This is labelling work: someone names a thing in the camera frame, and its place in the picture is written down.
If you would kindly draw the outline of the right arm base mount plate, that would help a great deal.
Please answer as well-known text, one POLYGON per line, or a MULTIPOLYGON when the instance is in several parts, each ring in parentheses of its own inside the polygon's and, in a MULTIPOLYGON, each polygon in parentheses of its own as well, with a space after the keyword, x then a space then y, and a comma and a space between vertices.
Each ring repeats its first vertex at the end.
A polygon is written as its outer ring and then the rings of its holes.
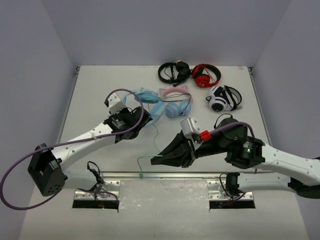
POLYGON ((240 201, 253 200, 254 196, 251 191, 247 193, 239 192, 229 188, 226 184, 225 177, 209 178, 206 180, 208 189, 208 198, 211 201, 228 201, 236 200, 241 197, 240 201))

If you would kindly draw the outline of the aluminium table edge rail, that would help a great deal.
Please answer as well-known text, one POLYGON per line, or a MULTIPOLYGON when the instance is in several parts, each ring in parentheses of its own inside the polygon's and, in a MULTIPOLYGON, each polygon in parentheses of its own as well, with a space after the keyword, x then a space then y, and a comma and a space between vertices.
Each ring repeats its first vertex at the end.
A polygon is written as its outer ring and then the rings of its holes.
POLYGON ((102 171, 101 176, 106 179, 147 180, 147 179, 215 179, 223 172, 151 172, 145 171, 102 171))

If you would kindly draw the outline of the pink blue cat-ear headphones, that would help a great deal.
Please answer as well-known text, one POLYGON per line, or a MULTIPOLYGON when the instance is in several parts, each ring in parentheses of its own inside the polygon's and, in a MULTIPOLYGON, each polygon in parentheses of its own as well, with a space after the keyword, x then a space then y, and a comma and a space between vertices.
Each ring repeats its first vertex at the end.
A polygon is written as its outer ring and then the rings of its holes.
POLYGON ((161 95, 163 102, 167 102, 164 107, 164 113, 168 118, 176 118, 179 116, 188 116, 192 109, 192 96, 189 93, 187 85, 181 87, 159 88, 158 93, 161 95), (185 96, 185 99, 168 100, 174 96, 185 96))

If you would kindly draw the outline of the red headphones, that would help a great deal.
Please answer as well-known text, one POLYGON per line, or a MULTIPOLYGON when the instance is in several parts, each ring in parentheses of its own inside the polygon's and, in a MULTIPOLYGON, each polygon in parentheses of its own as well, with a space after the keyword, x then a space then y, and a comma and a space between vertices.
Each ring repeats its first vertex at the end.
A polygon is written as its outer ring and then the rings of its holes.
POLYGON ((191 76, 199 88, 211 88, 219 83, 222 74, 216 66, 201 63, 192 69, 191 76))

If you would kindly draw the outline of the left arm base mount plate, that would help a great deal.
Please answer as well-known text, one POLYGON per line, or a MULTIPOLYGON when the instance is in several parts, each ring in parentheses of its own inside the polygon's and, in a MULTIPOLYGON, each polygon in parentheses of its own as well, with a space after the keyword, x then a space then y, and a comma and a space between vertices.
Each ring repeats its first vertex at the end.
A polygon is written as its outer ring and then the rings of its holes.
POLYGON ((120 186, 119 179, 105 179, 104 185, 100 190, 82 191, 76 189, 73 199, 75 201, 98 201, 98 202, 120 202, 120 186))

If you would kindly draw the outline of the light blue gaming headphones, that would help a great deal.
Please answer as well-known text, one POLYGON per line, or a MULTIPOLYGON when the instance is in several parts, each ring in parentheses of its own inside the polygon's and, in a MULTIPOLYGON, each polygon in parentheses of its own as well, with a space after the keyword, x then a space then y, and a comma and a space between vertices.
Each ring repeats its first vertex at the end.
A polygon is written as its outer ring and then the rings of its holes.
POLYGON ((138 96, 143 104, 148 106, 148 112, 151 120, 145 125, 145 127, 155 124, 165 112, 165 104, 159 94, 153 90, 143 87, 131 91, 138 96))

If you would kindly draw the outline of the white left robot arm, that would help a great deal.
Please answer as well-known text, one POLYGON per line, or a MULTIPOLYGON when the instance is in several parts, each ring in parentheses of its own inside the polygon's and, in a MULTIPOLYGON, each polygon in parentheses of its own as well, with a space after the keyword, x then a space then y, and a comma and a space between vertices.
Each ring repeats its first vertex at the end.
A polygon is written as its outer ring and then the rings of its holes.
POLYGON ((44 143, 37 146, 28 173, 44 197, 57 194, 62 189, 100 192, 106 184, 97 170, 72 170, 71 165, 100 148, 136 138, 151 120, 150 113, 140 106, 133 111, 123 108, 63 146, 47 147, 44 143))

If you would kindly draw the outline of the white black headphones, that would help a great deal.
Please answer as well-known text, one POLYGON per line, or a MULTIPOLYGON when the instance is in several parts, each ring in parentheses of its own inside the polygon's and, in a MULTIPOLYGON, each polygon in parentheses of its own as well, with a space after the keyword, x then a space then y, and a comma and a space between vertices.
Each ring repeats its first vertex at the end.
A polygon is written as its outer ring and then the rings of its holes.
POLYGON ((209 107, 215 112, 232 112, 243 108, 241 93, 227 85, 213 86, 207 93, 205 100, 209 107))

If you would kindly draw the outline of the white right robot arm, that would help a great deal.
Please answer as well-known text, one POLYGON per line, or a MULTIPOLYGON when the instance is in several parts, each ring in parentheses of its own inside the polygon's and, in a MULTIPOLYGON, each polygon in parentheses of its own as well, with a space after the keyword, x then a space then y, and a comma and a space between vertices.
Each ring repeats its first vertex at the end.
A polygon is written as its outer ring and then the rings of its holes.
POLYGON ((252 191, 288 191, 307 199, 320 197, 320 159, 296 156, 255 137, 252 127, 233 117, 223 119, 212 131, 200 132, 194 118, 181 123, 172 142, 154 156, 151 165, 190 167, 196 159, 225 153, 225 162, 263 173, 230 172, 222 190, 234 200, 252 191))

